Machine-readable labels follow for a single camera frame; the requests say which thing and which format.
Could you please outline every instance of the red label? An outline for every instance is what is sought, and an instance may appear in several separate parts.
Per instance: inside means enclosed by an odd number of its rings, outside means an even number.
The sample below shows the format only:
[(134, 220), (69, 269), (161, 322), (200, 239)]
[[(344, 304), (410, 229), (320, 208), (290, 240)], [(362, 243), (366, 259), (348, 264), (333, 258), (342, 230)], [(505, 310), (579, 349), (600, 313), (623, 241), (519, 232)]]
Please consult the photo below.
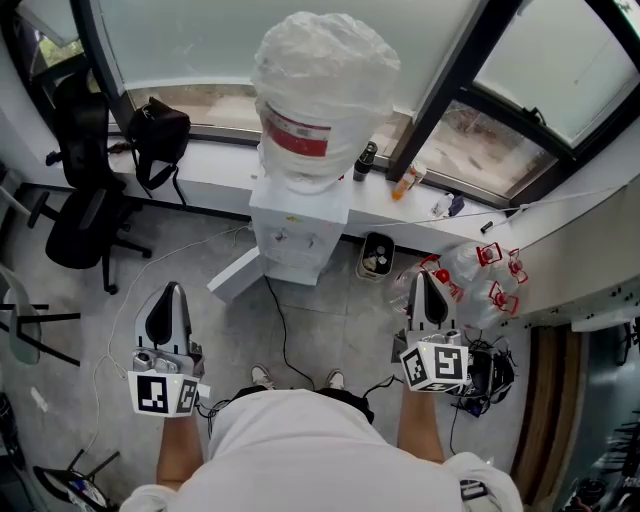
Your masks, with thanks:
[(303, 156), (325, 156), (330, 126), (313, 126), (293, 121), (267, 105), (267, 133), (278, 146)]

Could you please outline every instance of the black backpack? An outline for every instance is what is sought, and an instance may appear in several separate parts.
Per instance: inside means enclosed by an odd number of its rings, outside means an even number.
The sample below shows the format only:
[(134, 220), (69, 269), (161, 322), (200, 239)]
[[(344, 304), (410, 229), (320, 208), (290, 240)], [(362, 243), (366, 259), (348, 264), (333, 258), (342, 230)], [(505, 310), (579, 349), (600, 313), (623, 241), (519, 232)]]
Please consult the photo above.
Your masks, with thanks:
[[(178, 188), (178, 161), (184, 155), (189, 142), (191, 121), (184, 112), (179, 112), (155, 98), (136, 110), (129, 123), (127, 138), (131, 143), (133, 162), (136, 165), (136, 178), (147, 195), (155, 190), (173, 174), (173, 187), (180, 201), (187, 205)], [(151, 178), (151, 164), (154, 160), (167, 162), (167, 166)]]

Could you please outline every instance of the window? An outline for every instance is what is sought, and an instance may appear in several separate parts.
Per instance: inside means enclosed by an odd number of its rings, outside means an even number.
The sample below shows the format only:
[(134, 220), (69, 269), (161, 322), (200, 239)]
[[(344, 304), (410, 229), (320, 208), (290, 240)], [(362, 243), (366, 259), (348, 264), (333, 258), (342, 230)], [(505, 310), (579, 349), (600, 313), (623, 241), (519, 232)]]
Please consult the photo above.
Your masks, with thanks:
[(266, 31), (300, 10), (347, 13), (402, 63), (393, 115), (373, 135), (377, 169), (397, 181), (419, 159), (425, 183), (500, 207), (540, 199), (640, 116), (637, 0), (11, 6), (3, 35), (45, 119), (59, 81), (91, 64), (112, 133), (154, 96), (189, 114), (192, 136), (248, 145), (262, 129), (250, 75)]

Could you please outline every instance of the orange bottle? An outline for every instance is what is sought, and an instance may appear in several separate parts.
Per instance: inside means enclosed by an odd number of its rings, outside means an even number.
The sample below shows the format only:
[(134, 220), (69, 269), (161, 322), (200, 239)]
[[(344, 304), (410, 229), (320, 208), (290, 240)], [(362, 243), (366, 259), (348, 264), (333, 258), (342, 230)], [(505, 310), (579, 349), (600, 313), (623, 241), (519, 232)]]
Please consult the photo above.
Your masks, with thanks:
[(414, 161), (391, 191), (391, 198), (394, 201), (399, 201), (407, 190), (410, 190), (416, 183), (420, 183), (426, 175), (427, 168), (422, 163)]

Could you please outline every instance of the concrete floor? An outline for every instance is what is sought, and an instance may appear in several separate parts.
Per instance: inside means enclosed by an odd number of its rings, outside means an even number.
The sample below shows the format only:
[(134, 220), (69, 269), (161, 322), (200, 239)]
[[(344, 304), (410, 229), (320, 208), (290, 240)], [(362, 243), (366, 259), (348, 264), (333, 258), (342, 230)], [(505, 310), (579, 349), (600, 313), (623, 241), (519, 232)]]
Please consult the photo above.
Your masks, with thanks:
[[(39, 191), (30, 191), (23, 202), (33, 204)], [(59, 206), (66, 194), (52, 193), (48, 204)], [(114, 317), (127, 290), (149, 260), (137, 253), (115, 248), (112, 273), (120, 292), (110, 296), (102, 290), (100, 267), (78, 271), (60, 267), (44, 252), (52, 222), (41, 217), (33, 230), (23, 217), (14, 217), (3, 240), (1, 260), (22, 279), (32, 302), (51, 304), (51, 312), (82, 313), (80, 321), (44, 324), (45, 342), (82, 361), (75, 368), (46, 354), (40, 363), (25, 366), (15, 360), (7, 343), (0, 344), (4, 390), (17, 415), (20, 440), (30, 465), (66, 467), (78, 450), (87, 445), (96, 428), (96, 403), (92, 374), (106, 351)], [(123, 238), (153, 248), (154, 259), (213, 234), (242, 226), (241, 221), (146, 206), (131, 219), (130, 233)], [(255, 245), (253, 233), (232, 235), (195, 246), (151, 265), (131, 290), (120, 315), (113, 339), (114, 358), (131, 367), (134, 346), (133, 322), (146, 298), (168, 281), (178, 281), (186, 290), (193, 326), (193, 339), (203, 346), (206, 357), (204, 383), (212, 387), (210, 403), (231, 398), (250, 385), (249, 369), (255, 362), (267, 366), (279, 388), (304, 387), (307, 383), (288, 369), (282, 359), (282, 326), (273, 298), (264, 281), (244, 292), (232, 305), (225, 305), (206, 289), (211, 278)], [(402, 325), (384, 302), (388, 281), (379, 284), (359, 280), (354, 264), (359, 246), (340, 242), (314, 288), (273, 281), (288, 329), (288, 357), (321, 386), (327, 373), (340, 367), (347, 389), (361, 394), (395, 373), (389, 362), (391, 336)], [(391, 278), (419, 261), (398, 253)], [(458, 415), (454, 447), (473, 451), (496, 467), (508, 471), (515, 454), (524, 405), (529, 368), (528, 331), (517, 323), (500, 331), (511, 340), (519, 375), (505, 401), (490, 413), (475, 419)], [(485, 333), (492, 341), (496, 332)], [(78, 468), (89, 470), (115, 450), (121, 456), (108, 466), (97, 482), (116, 501), (136, 486), (154, 481), (162, 420), (132, 412), (126, 381), (105, 361), (96, 372), (100, 395), (100, 434)], [(42, 412), (30, 395), (35, 387), (48, 403)], [(395, 444), (402, 388), (395, 383), (369, 395), (376, 414), (374, 427)], [(440, 437), (449, 454), (453, 399), (438, 395)], [(206, 443), (206, 422), (200, 418)], [(70, 510), (44, 490), (50, 510)]]

